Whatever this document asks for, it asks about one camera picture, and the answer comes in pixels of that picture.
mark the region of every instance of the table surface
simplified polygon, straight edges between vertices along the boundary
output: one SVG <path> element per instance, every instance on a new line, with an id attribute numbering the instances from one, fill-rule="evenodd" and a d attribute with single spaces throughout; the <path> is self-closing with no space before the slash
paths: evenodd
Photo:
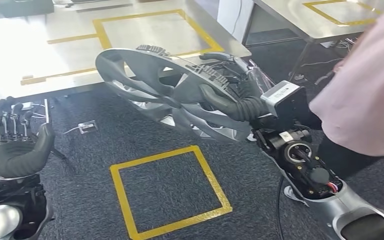
<path id="1" fill-rule="evenodd" d="M 306 41 L 361 33 L 384 11 L 384 0 L 253 0 Z"/>
<path id="2" fill-rule="evenodd" d="M 92 90 L 103 82 L 94 69 L 103 49 L 141 44 L 163 47 L 196 64 L 208 62 L 198 57 L 204 52 L 251 55 L 193 0 L 55 6 L 47 17 L 0 19 L 0 99 L 31 101 Z"/>

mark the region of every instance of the robotic hand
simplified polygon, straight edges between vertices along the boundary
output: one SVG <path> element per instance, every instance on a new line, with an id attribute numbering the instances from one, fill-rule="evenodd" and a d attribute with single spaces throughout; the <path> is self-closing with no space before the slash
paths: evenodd
<path id="1" fill-rule="evenodd" d="M 36 240 L 53 216 L 37 172 L 48 161 L 55 134 L 49 123 L 38 134 L 30 126 L 32 111 L 0 100 L 0 240 Z"/>

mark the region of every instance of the yellow tape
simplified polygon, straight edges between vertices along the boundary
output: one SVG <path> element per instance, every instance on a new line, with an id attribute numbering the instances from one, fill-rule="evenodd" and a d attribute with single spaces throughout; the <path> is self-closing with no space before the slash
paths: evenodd
<path id="1" fill-rule="evenodd" d="M 332 0 L 332 1 L 326 1 L 326 2 L 334 2 L 336 3 L 337 1 L 336 0 Z M 315 7 L 314 3 L 313 2 L 306 2 L 306 3 L 303 3 L 304 6 L 306 6 L 307 8 L 313 10 L 314 12 L 316 12 L 317 14 L 319 14 L 320 16 L 324 17 L 325 19 L 331 21 L 332 23 L 336 24 L 336 25 L 343 25 L 342 22 L 336 20 L 335 18 L 331 17 L 330 15 L 326 14 L 324 11 L 322 10 L 319 10 L 317 7 Z"/>
<path id="2" fill-rule="evenodd" d="M 179 14 L 196 31 L 196 33 L 210 46 L 209 48 L 205 48 L 205 49 L 176 53 L 175 54 L 176 56 L 203 54 L 203 53 L 208 53 L 208 52 L 223 52 L 224 51 L 224 49 L 207 32 L 205 32 L 205 30 L 201 26 L 199 26 L 192 18 L 190 18 L 185 13 L 185 11 L 183 11 L 182 9 L 174 9 L 174 10 L 168 10 L 168 11 L 156 11 L 156 12 L 134 14 L 134 15 L 127 15 L 127 16 L 116 16 L 116 17 L 109 17 L 109 18 L 102 18 L 102 19 L 94 19 L 92 21 L 92 23 L 93 23 L 93 26 L 95 28 L 96 33 L 48 40 L 47 43 L 48 44 L 59 44 L 59 43 L 77 41 L 77 40 L 98 38 L 99 42 L 100 42 L 100 44 L 104 50 L 110 49 L 113 46 L 111 45 L 110 39 L 108 38 L 108 35 L 105 31 L 105 28 L 103 25 L 104 22 L 118 21 L 118 20 L 125 20 L 125 19 L 134 19 L 134 18 L 143 18 L 143 17 L 151 17 L 151 16 L 158 16 L 158 15 L 166 15 L 166 14 Z M 21 85 L 42 83 L 42 82 L 46 82 L 46 80 L 48 78 L 68 76 L 68 75 L 73 75 L 73 74 L 90 72 L 90 71 L 94 71 L 94 70 L 96 70 L 96 69 L 95 68 L 88 68 L 88 69 L 83 69 L 83 70 L 78 70 L 78 71 L 70 71 L 70 72 L 65 72 L 65 73 L 55 74 L 55 75 L 50 75 L 50 76 L 23 79 L 23 80 L 21 80 Z"/>
<path id="3" fill-rule="evenodd" d="M 202 213 L 202 214 L 198 214 L 193 217 L 189 217 L 177 222 L 173 222 L 164 226 L 160 226 L 148 231 L 138 233 L 135 220 L 133 218 L 132 211 L 130 209 L 129 201 L 126 196 L 126 190 L 123 186 L 123 182 L 120 177 L 120 172 L 119 172 L 120 169 L 125 169 L 129 167 L 137 166 L 140 164 L 149 163 L 155 160 L 165 159 L 165 158 L 169 158 L 169 157 L 173 157 L 176 155 L 185 154 L 189 152 L 193 152 L 195 154 L 196 159 L 198 160 L 205 176 L 207 177 L 212 189 L 214 190 L 218 200 L 221 203 L 221 207 L 215 210 Z M 128 235 L 132 240 L 150 239 L 162 234 L 166 234 L 178 229 L 182 229 L 194 224 L 204 222 L 209 219 L 213 219 L 215 217 L 230 213 L 232 211 L 232 207 L 229 203 L 229 200 L 227 199 L 222 188 L 220 187 L 220 184 L 217 182 L 217 179 L 214 176 L 213 171 L 211 171 L 207 161 L 205 160 L 203 153 L 201 152 L 200 148 L 196 145 L 176 149 L 173 151 L 163 152 L 160 154 L 147 156 L 147 157 L 143 157 L 143 158 L 128 161 L 128 162 L 114 164 L 109 169 L 112 175 L 112 179 L 114 181 L 115 190 L 117 192 L 118 201 L 120 202 L 121 211 L 124 217 Z"/>
<path id="4" fill-rule="evenodd" d="M 69 72 L 64 72 L 64 73 L 49 75 L 49 76 L 26 78 L 26 79 L 21 80 L 21 85 L 43 83 L 43 82 L 46 82 L 47 79 L 49 79 L 49 78 L 65 77 L 65 76 L 74 75 L 74 74 L 82 74 L 82 73 L 92 72 L 95 70 L 96 70 L 96 68 L 87 68 L 87 69 L 82 69 L 82 70 L 77 70 L 77 71 L 69 71 Z"/>
<path id="5" fill-rule="evenodd" d="M 205 30 L 192 18 L 186 15 L 185 11 L 178 9 L 177 13 L 198 33 L 198 35 L 210 46 L 210 48 L 203 49 L 199 53 L 208 53 L 208 52 L 223 52 L 224 49 L 220 46 Z"/>
<path id="6" fill-rule="evenodd" d="M 77 41 L 77 40 L 93 39 L 93 38 L 97 38 L 97 37 L 98 37 L 98 35 L 96 33 L 94 33 L 94 34 L 87 34 L 87 35 L 81 35 L 81 36 L 71 36 L 71 37 L 48 40 L 47 43 L 48 44 L 60 44 L 60 43 L 65 43 L 65 42 Z"/>
<path id="7" fill-rule="evenodd" d="M 341 22 L 339 20 L 336 20 L 334 17 L 330 16 L 329 14 L 323 12 L 322 10 L 318 9 L 317 7 L 315 7 L 316 5 L 321 5 L 321 4 L 333 4 L 333 3 L 341 3 L 341 2 L 348 2 L 348 1 L 347 0 L 312 1 L 312 2 L 305 2 L 303 3 L 303 5 L 336 25 L 355 26 L 355 25 L 371 24 L 376 21 L 375 18 L 369 18 L 369 19 L 359 20 L 359 21 Z M 370 5 L 367 5 L 363 2 L 351 1 L 351 3 L 357 3 L 358 5 L 362 6 L 365 9 L 368 9 L 379 15 L 382 14 L 382 12 L 379 11 L 378 9 L 371 7 Z"/>
<path id="8" fill-rule="evenodd" d="M 133 14 L 133 15 L 127 15 L 127 16 L 116 16 L 116 17 L 109 17 L 109 18 L 102 18 L 102 19 L 94 19 L 93 26 L 95 27 L 96 34 L 99 37 L 102 48 L 110 49 L 113 46 L 111 45 L 110 39 L 108 38 L 108 35 L 105 31 L 103 23 L 111 22 L 111 21 L 126 20 L 126 19 L 134 19 L 134 18 L 152 17 L 152 16 L 159 16 L 159 15 L 166 15 L 166 14 L 179 14 L 196 31 L 199 37 L 201 37 L 210 46 L 210 48 L 177 53 L 175 54 L 176 56 L 224 51 L 224 49 L 207 32 L 205 32 L 205 30 L 201 26 L 199 26 L 197 22 L 195 22 L 191 17 L 189 17 L 185 13 L 185 11 L 183 11 L 182 9 L 156 11 L 156 12 Z"/>
<path id="9" fill-rule="evenodd" d="M 208 212 L 205 212 L 205 213 L 193 216 L 193 217 L 189 217 L 189 218 L 177 221 L 177 222 L 173 222 L 171 224 L 167 224 L 165 226 L 160 226 L 160 227 L 148 230 L 148 231 L 144 231 L 144 232 L 138 234 L 138 238 L 136 238 L 136 239 L 132 238 L 132 239 L 133 240 L 145 240 L 145 239 L 154 238 L 154 237 L 160 236 L 162 234 L 173 232 L 175 230 L 179 230 L 179 229 L 182 229 L 185 227 L 189 227 L 191 225 L 195 225 L 195 224 L 204 222 L 204 221 L 209 220 L 209 219 L 216 218 L 216 217 L 221 216 L 223 214 L 230 213 L 231 211 L 232 211 L 231 207 L 229 207 L 229 208 L 220 207 L 220 208 L 217 208 L 215 210 L 211 210 L 211 211 L 208 211 Z"/>

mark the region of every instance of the floor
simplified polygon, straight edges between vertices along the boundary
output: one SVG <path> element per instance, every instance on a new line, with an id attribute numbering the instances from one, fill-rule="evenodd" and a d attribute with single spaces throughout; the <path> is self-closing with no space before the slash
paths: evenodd
<path id="1" fill-rule="evenodd" d="M 253 60 L 276 82 L 285 80 L 304 47 L 292 41 L 250 48 Z M 319 45 L 308 63 L 338 56 Z M 308 97 L 327 82 L 314 81 L 335 63 L 304 66 Z M 183 135 L 153 122 L 105 87 L 52 100 L 57 132 L 55 147 L 68 160 L 51 157 L 41 174 L 55 208 L 41 240 L 128 240 L 129 235 L 109 167 L 162 152 L 199 146 L 232 212 L 168 232 L 153 240 L 276 240 L 276 190 L 280 174 L 259 148 L 249 142 L 222 144 Z M 63 132 L 95 120 L 99 131 Z M 313 132 L 315 142 L 320 132 Z M 139 232 L 219 208 L 215 192 L 196 158 L 182 154 L 119 171 Z M 384 209 L 384 160 L 348 179 L 373 205 Z M 286 240 L 326 239 L 308 208 L 282 196 L 281 222 Z"/>

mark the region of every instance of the black robotic glove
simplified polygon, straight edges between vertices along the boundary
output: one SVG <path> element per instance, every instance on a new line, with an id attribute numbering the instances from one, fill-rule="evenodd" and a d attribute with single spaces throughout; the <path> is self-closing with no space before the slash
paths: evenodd
<path id="1" fill-rule="evenodd" d="M 239 99 L 236 102 L 216 94 L 211 86 L 201 84 L 199 89 L 201 90 L 202 97 L 210 105 L 231 119 L 241 122 L 250 122 L 267 114 L 268 110 L 260 96 L 275 84 L 252 60 L 245 61 L 240 57 L 223 52 L 208 52 L 199 56 L 199 58 L 202 60 L 216 59 L 221 61 L 221 63 L 216 65 L 221 65 L 221 68 L 225 68 L 228 72 L 230 71 L 238 79 L 235 85 L 236 92 L 239 93 Z"/>
<path id="2" fill-rule="evenodd" d="M 31 131 L 32 111 L 23 112 L 23 104 L 14 98 L 0 100 L 0 177 L 21 178 L 44 168 L 54 147 L 55 133 L 49 123 Z"/>

